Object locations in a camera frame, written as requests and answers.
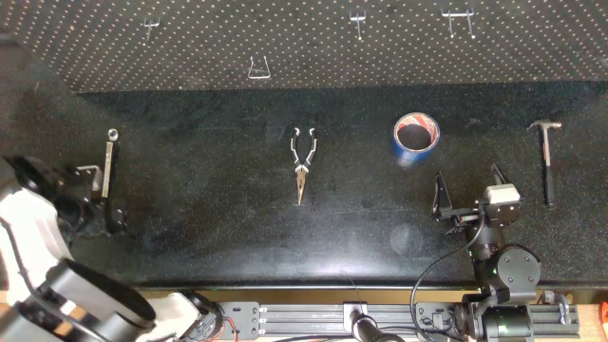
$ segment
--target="pliers handle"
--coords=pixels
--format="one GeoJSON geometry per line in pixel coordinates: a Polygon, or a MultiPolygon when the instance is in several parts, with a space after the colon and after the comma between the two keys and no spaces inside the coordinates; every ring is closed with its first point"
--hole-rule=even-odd
{"type": "Polygon", "coordinates": [[[309,133],[311,134],[311,151],[308,153],[308,156],[306,157],[306,160],[304,160],[304,163],[302,163],[300,161],[300,158],[297,156],[297,151],[295,150],[297,144],[297,137],[299,137],[300,135],[300,130],[297,127],[294,130],[290,148],[292,149],[292,159],[294,159],[295,171],[298,171],[299,169],[304,169],[304,171],[308,173],[311,167],[311,163],[314,160],[314,154],[316,153],[316,134],[314,133],[314,128],[311,128],[309,133]]]}

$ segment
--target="roll of tape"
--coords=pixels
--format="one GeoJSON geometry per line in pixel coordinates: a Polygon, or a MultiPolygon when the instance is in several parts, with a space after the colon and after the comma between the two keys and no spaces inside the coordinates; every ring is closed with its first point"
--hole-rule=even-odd
{"type": "Polygon", "coordinates": [[[401,166],[424,160],[439,142],[439,125],[424,113],[409,113],[397,121],[392,145],[401,166]]]}

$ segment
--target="blue tape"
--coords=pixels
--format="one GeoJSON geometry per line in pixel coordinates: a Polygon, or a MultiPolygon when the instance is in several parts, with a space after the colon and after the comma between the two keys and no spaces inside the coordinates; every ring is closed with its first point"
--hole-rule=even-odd
{"type": "Polygon", "coordinates": [[[439,142],[439,125],[431,118],[429,115],[424,113],[409,113],[404,115],[397,121],[394,129],[392,130],[392,147],[397,156],[397,162],[401,166],[411,166],[416,162],[424,160],[430,152],[435,148],[437,143],[439,142]],[[427,130],[430,135],[430,145],[424,149],[413,150],[403,146],[403,144],[399,141],[399,137],[397,133],[403,127],[417,124],[422,126],[427,130]]]}

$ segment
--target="blue painter's tape roll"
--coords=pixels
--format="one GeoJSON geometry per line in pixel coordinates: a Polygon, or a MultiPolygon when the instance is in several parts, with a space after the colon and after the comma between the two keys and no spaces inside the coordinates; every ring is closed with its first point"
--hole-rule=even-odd
{"type": "Polygon", "coordinates": [[[424,160],[430,152],[435,148],[437,143],[439,142],[439,125],[431,118],[429,115],[424,113],[409,113],[404,115],[392,130],[392,146],[395,151],[395,155],[397,156],[397,160],[399,165],[407,167],[412,166],[418,161],[424,160]],[[418,134],[416,132],[422,132],[425,135],[425,130],[421,130],[419,127],[410,127],[410,125],[415,124],[418,125],[428,132],[430,139],[428,137],[423,137],[423,141],[425,144],[423,146],[417,145],[412,146],[409,145],[411,142],[402,141],[405,138],[408,138],[408,134],[418,134]]]}

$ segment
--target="pliers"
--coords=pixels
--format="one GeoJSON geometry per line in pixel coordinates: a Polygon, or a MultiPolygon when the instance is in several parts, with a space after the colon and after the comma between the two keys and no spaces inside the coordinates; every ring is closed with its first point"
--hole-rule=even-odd
{"type": "Polygon", "coordinates": [[[300,135],[300,130],[297,127],[294,130],[294,134],[292,136],[292,142],[290,144],[290,148],[292,150],[292,158],[294,159],[295,164],[295,174],[297,180],[297,204],[302,203],[302,194],[304,194],[304,184],[306,184],[306,175],[310,172],[311,163],[314,159],[314,154],[316,153],[316,135],[314,134],[314,128],[311,128],[309,131],[311,134],[311,151],[308,153],[308,157],[304,163],[300,162],[300,158],[297,156],[297,151],[295,150],[295,143],[297,141],[297,137],[300,135]]]}

